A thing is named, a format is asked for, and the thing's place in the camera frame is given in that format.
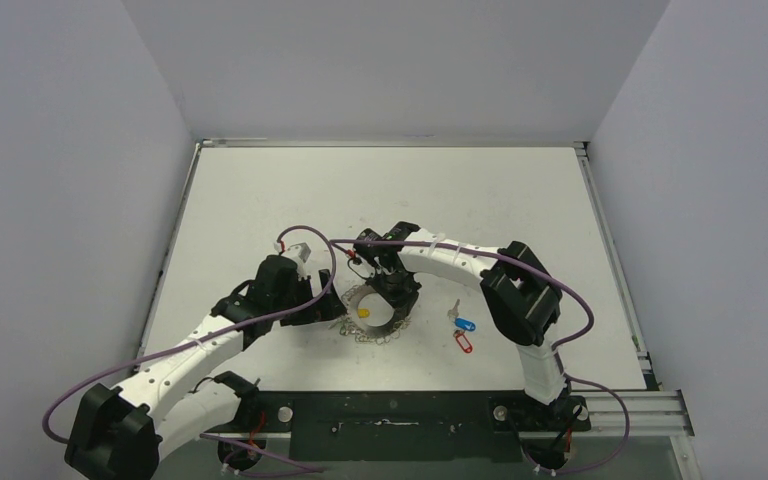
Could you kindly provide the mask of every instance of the white tabletop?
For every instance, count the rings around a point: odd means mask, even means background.
[[[549,273],[578,291],[596,326],[561,347],[568,371],[616,389],[645,387],[620,293],[572,148],[206,148],[162,282],[146,352],[176,344],[241,281],[252,278],[285,227],[307,224],[330,238],[400,220],[485,246],[529,245]],[[308,272],[329,265],[313,250]],[[342,294],[360,279],[338,259]],[[417,275],[410,326],[386,345],[356,343],[330,323],[280,327],[218,371],[261,378],[264,390],[506,390],[523,388],[514,345],[493,326],[478,292]],[[314,293],[318,278],[314,276]],[[478,327],[463,353],[446,312]],[[586,322],[568,295],[560,336]]]

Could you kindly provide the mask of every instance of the red key tag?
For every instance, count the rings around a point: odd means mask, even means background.
[[[464,353],[472,353],[472,344],[469,343],[469,339],[466,338],[463,331],[455,333],[455,341],[458,342],[458,346],[461,347]]]

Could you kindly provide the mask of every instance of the white wall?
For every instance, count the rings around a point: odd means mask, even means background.
[[[590,155],[706,478],[768,478],[768,2],[670,2]]]
[[[200,137],[590,139],[667,0],[124,0]]]
[[[118,0],[0,1],[0,479],[76,475],[40,417],[134,354],[192,148]]]

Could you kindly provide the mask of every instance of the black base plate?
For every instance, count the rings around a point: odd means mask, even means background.
[[[264,433],[291,431],[290,457],[300,461],[448,461],[483,457],[494,462],[521,462],[522,450],[512,436],[520,432],[559,432],[565,412],[585,405],[570,397],[546,407],[521,391],[494,392],[259,392],[258,411],[267,421]],[[504,422],[493,409],[511,412]],[[280,406],[290,406],[289,423],[277,420]],[[573,430],[590,429],[576,421]],[[238,421],[219,432],[247,432]]]

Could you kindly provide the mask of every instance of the mounting bolt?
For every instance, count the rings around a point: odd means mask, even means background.
[[[493,418],[500,422],[504,422],[508,418],[508,409],[504,405],[499,405],[493,409]]]
[[[293,409],[290,407],[281,407],[278,409],[278,421],[287,423],[293,418]]]

